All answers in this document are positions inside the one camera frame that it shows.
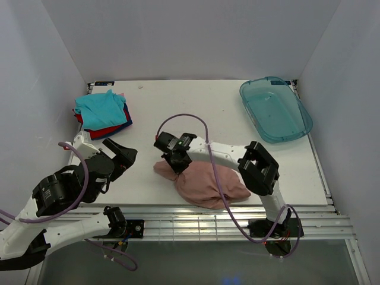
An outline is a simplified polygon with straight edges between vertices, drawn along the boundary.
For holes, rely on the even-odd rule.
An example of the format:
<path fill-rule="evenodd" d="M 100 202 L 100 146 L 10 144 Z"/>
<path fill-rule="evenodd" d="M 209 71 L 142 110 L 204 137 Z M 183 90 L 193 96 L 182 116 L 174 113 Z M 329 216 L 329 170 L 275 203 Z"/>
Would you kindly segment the dusty pink t shirt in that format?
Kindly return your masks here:
<path fill-rule="evenodd" d="M 154 171 L 173 182 L 177 193 L 191 205 L 219 210 L 225 207 L 210 162 L 194 161 L 181 174 L 176 174 L 166 161 L 158 161 Z M 228 167 L 216 166 L 224 197 L 228 204 L 247 200 L 251 193 Z"/>

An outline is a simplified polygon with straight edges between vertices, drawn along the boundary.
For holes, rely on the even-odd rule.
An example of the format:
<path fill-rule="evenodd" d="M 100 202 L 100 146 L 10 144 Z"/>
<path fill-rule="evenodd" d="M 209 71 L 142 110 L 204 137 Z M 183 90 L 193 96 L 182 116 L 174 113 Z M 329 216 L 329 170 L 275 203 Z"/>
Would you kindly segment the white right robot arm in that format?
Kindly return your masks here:
<path fill-rule="evenodd" d="M 287 234 L 291 211 L 280 192 L 279 165 L 262 144 L 226 145 L 206 142 L 194 134 L 177 138 L 162 132 L 154 146 L 163 152 L 154 171 L 173 181 L 185 201 L 217 210 L 256 194 L 266 218 L 249 224 L 250 235 L 276 238 Z"/>

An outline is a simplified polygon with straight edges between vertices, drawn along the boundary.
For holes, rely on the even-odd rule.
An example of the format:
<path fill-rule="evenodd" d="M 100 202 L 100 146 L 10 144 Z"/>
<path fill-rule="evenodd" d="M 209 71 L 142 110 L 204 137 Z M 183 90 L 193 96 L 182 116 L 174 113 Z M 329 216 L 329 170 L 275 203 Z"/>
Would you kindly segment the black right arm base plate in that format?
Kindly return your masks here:
<path fill-rule="evenodd" d="M 250 237 L 265 237 L 271 230 L 273 224 L 274 223 L 272 221 L 269 221 L 266 218 L 250 219 L 248 221 Z M 297 218 L 287 218 L 282 224 L 276 224 L 274 231 L 272 232 L 270 237 L 274 239 L 304 237 L 304 231 L 302 226 L 299 226 Z"/>

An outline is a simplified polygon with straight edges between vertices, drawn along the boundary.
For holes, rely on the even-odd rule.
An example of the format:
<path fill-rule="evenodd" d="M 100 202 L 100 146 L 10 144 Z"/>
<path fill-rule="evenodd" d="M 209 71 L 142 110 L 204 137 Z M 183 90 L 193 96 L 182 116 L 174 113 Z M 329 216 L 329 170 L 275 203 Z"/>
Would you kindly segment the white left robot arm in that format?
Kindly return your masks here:
<path fill-rule="evenodd" d="M 46 256 L 73 243 L 91 239 L 117 239 L 113 251 L 123 255 L 132 238 L 142 238 L 143 220 L 127 220 L 119 207 L 107 206 L 92 218 L 52 227 L 50 224 L 76 209 L 80 203 L 93 203 L 106 194 L 111 182 L 128 170 L 138 151 L 110 138 L 103 141 L 113 154 L 96 148 L 81 131 L 70 142 L 60 142 L 79 159 L 43 178 L 33 189 L 24 209 L 1 230 L 1 270 L 25 270 Z"/>

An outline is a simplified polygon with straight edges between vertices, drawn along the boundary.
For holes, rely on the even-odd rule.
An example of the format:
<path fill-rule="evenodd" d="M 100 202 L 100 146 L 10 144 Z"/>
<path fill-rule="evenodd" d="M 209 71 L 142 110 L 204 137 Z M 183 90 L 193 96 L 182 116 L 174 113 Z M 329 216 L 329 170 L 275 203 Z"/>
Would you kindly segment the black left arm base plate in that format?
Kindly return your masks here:
<path fill-rule="evenodd" d="M 127 219 L 125 228 L 120 235 L 122 239 L 135 238 L 141 239 L 144 237 L 145 220 Z"/>

